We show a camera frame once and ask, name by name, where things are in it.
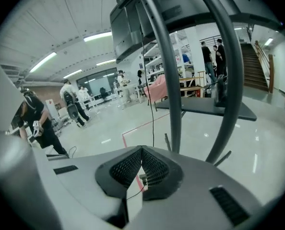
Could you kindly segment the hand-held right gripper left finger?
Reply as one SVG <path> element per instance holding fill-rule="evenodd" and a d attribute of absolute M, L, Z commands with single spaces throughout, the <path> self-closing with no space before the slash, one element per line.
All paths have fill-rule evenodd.
<path fill-rule="evenodd" d="M 124 198 L 141 168 L 142 146 L 101 164 L 95 172 L 95 180 L 107 196 Z"/>

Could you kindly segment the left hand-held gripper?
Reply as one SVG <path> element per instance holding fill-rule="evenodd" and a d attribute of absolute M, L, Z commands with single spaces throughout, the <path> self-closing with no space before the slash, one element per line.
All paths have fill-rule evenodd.
<path fill-rule="evenodd" d="M 60 230 L 59 217 L 40 179 L 32 148 L 19 137 L 5 134 L 23 99 L 0 67 L 0 206 L 9 209 L 23 227 Z"/>

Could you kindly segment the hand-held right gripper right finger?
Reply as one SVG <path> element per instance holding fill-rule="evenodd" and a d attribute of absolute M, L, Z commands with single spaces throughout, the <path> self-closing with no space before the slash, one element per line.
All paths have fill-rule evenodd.
<path fill-rule="evenodd" d="M 148 146 L 142 146 L 142 168 L 148 186 L 148 189 L 143 192 L 143 201 L 166 199 L 182 184 L 182 168 Z"/>

